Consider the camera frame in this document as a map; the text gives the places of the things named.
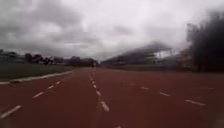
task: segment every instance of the grass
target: grass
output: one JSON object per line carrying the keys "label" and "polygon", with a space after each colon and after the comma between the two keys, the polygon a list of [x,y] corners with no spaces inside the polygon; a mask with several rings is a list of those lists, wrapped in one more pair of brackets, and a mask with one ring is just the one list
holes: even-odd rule
{"label": "grass", "polygon": [[8,81],[31,76],[61,73],[74,69],[62,65],[39,65],[25,63],[0,63],[0,80]]}

